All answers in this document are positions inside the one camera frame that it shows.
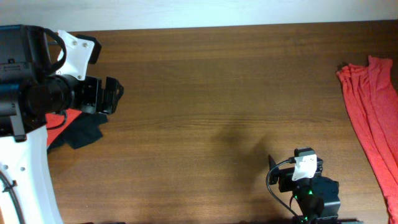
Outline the orange soccer t-shirt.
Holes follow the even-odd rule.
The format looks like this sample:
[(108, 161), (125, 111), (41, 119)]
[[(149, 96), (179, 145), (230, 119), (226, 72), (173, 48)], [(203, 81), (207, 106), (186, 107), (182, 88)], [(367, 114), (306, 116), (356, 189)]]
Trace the orange soccer t-shirt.
[(47, 147), (56, 140), (56, 138), (61, 135), (61, 133), (75, 120), (82, 112), (73, 109), (67, 109), (59, 114), (47, 113), (46, 118), (46, 128), (47, 128)]

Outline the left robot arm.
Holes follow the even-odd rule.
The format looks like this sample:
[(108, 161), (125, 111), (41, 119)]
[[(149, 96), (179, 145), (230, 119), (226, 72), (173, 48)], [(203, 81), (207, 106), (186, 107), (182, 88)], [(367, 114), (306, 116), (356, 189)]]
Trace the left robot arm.
[(1, 27), (1, 215), (5, 223), (61, 223), (47, 153), (101, 138), (120, 82), (90, 77), (100, 42), (40, 26)]

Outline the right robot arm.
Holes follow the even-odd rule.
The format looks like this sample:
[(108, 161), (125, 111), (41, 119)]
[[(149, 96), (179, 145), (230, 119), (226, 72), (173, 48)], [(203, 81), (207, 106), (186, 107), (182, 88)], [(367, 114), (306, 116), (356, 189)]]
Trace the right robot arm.
[[(294, 150), (294, 155), (277, 163), (268, 156), (269, 171), (266, 186), (269, 193), (292, 215), (297, 224), (349, 224), (359, 223), (356, 219), (339, 219), (341, 200), (338, 196), (340, 183), (322, 176), (323, 160), (311, 147)], [(290, 201), (296, 201), (302, 212), (296, 213), (291, 204), (284, 203), (271, 189), (278, 185), (279, 192), (290, 192)]]

